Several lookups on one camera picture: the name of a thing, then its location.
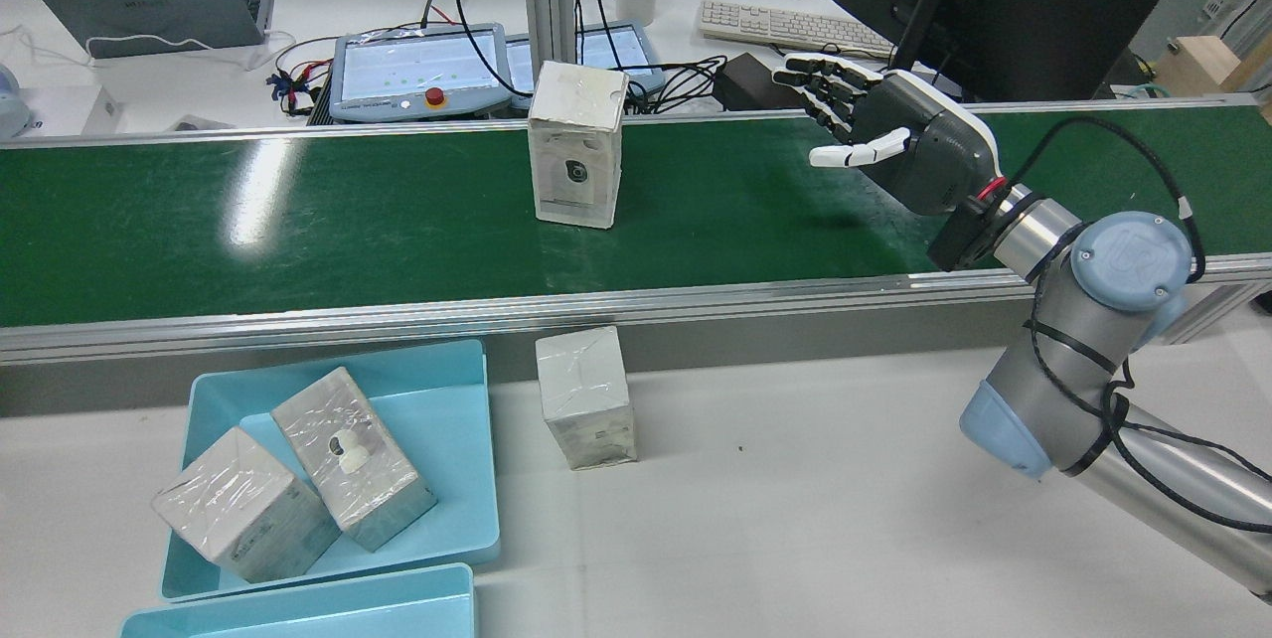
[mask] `white desk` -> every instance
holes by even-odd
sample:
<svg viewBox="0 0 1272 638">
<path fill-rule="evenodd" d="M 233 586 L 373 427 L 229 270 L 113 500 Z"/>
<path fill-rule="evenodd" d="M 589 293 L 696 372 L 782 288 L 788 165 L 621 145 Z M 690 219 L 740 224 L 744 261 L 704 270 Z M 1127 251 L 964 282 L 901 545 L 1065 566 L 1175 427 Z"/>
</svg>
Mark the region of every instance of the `white desk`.
<svg viewBox="0 0 1272 638">
<path fill-rule="evenodd" d="M 1272 320 L 1220 327 L 1137 353 L 1133 397 L 1272 465 Z M 959 435 L 997 355 L 632 375 L 641 461 L 591 472 L 566 469 L 533 381 L 495 385 L 502 555 L 476 569 L 481 635 L 1266 637 L 1272 609 L 1217 571 Z M 4 635 L 112 635 L 159 605 L 148 503 L 183 424 L 182 408 L 0 421 Z"/>
<path fill-rule="evenodd" d="M 692 61 L 712 53 L 729 57 L 750 51 L 758 57 L 776 61 L 777 55 L 754 44 L 703 39 L 695 31 L 695 18 L 701 0 L 658 0 L 649 36 L 664 61 Z M 730 0 L 766 4 L 787 9 L 841 13 L 831 0 Z M 454 0 L 436 4 L 455 15 Z M 613 0 L 605 0 L 607 14 L 613 19 Z M 273 27 L 298 39 L 343 34 L 401 24 L 418 19 L 424 0 L 276 0 Z M 69 36 L 52 13 L 39 0 L 0 0 L 4 22 L 0 31 L 14 24 L 31 29 L 34 43 L 78 60 L 85 60 L 83 48 Z M 527 31 L 524 0 L 464 0 L 468 22 L 500 22 L 508 33 Z M 586 23 L 599 23 L 595 0 L 584 0 Z M 281 48 L 281 38 L 272 41 Z M 289 62 L 329 57 L 332 42 L 322 42 L 289 55 Z M 118 131 L 154 132 L 172 127 L 182 114 L 191 113 L 211 121 L 223 121 L 244 130 L 262 127 L 303 126 L 299 118 L 279 112 L 265 84 L 272 65 L 258 71 L 242 71 L 235 64 L 244 53 L 237 51 L 183 52 L 103 60 L 100 67 L 88 69 L 52 58 L 32 60 L 17 36 L 0 37 L 0 64 L 9 66 L 24 86 L 99 84 L 121 104 L 123 116 Z"/>
</svg>

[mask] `computer mouse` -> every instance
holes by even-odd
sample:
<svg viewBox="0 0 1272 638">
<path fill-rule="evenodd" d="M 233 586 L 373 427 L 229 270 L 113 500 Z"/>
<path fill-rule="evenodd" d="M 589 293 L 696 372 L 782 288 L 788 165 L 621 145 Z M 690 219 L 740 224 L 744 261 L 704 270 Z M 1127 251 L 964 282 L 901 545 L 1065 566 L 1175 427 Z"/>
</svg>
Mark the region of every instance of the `computer mouse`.
<svg viewBox="0 0 1272 638">
<path fill-rule="evenodd" d="M 31 109 L 18 98 L 18 80 L 0 65 L 0 139 L 18 136 L 31 122 Z"/>
</svg>

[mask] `white cable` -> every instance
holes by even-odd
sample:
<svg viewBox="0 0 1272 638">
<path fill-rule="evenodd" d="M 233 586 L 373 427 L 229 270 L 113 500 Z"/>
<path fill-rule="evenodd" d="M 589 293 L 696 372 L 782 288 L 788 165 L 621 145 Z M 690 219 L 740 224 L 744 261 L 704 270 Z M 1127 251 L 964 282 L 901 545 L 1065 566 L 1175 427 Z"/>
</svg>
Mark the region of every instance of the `white cable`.
<svg viewBox="0 0 1272 638">
<path fill-rule="evenodd" d="M 60 58 L 62 61 L 67 61 L 67 62 L 74 64 L 76 66 L 90 66 L 89 62 L 80 61 L 78 58 L 67 57 L 65 53 L 60 53 L 60 52 L 56 52 L 53 50 L 37 48 L 34 38 L 31 34 L 31 29 L 28 29 L 25 24 L 18 24 L 18 27 L 13 27 L 10 29 L 5 29 L 4 32 L 0 32 L 0 37 L 6 37 L 9 34 L 18 34 L 18 41 L 22 42 L 23 46 L 27 47 L 27 51 L 31 52 L 31 65 L 32 66 L 39 66 L 36 62 L 36 53 L 37 52 L 45 55 L 46 57 Z"/>
<path fill-rule="evenodd" d="M 223 58 L 212 58 L 212 61 L 235 64 L 235 66 L 239 66 L 240 69 L 243 69 L 243 71 L 257 71 L 257 69 L 263 67 L 266 64 L 268 64 L 271 58 L 276 57 L 277 55 L 277 51 L 271 52 L 268 50 L 268 43 L 270 43 L 268 39 L 273 34 L 285 34 L 290 39 L 289 43 L 295 43 L 296 41 L 295 36 L 291 36 L 290 32 L 285 32 L 281 29 L 267 29 L 263 32 L 265 39 L 261 42 L 261 44 L 258 44 L 266 48 L 265 51 L 267 52 L 267 55 L 265 55 L 263 57 L 259 57 L 258 55 L 254 53 L 253 57 L 248 58 L 247 64 L 230 62 Z M 182 39 L 179 42 L 167 39 L 164 37 L 160 37 L 159 34 L 128 34 L 126 37 L 89 37 L 84 39 L 84 50 L 89 52 L 89 64 L 95 64 L 98 61 L 95 57 L 93 57 L 93 42 L 128 42 L 132 39 L 154 39 L 156 42 L 168 44 L 172 48 L 182 48 L 186 44 L 196 44 L 200 48 L 205 48 L 207 51 L 219 51 L 218 48 L 214 48 L 212 46 L 205 42 L 195 39 L 193 37 L 187 37 L 186 39 Z"/>
</svg>

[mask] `power adapter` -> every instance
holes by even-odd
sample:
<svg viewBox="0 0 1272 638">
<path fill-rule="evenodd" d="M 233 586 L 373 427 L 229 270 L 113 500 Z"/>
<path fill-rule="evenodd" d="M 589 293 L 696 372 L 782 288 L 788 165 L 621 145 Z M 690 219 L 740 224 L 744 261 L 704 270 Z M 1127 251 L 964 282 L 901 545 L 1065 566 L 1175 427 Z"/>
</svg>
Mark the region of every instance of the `power adapter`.
<svg viewBox="0 0 1272 638">
<path fill-rule="evenodd" d="M 711 95 L 726 112 L 803 108 L 795 89 L 775 83 L 772 71 L 750 53 L 730 58 L 716 71 Z"/>
</svg>

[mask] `monitor stand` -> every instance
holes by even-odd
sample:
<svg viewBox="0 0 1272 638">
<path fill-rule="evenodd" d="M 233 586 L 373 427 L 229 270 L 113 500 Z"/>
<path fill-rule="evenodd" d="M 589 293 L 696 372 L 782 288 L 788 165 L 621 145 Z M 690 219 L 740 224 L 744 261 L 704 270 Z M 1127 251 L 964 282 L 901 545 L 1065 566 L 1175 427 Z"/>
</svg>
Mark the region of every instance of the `monitor stand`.
<svg viewBox="0 0 1272 638">
<path fill-rule="evenodd" d="M 901 36 L 901 43 L 897 44 L 897 53 L 893 55 L 892 69 L 904 69 L 909 71 L 915 66 L 915 61 L 918 60 L 918 48 L 923 44 L 923 39 L 927 39 L 927 34 L 932 27 L 932 19 L 936 17 L 936 10 L 940 8 L 941 0 L 918 0 L 915 5 L 915 10 L 909 14 L 909 19 L 902 19 L 902 11 L 899 6 L 893 9 L 893 14 L 906 23 L 906 32 Z"/>
</svg>

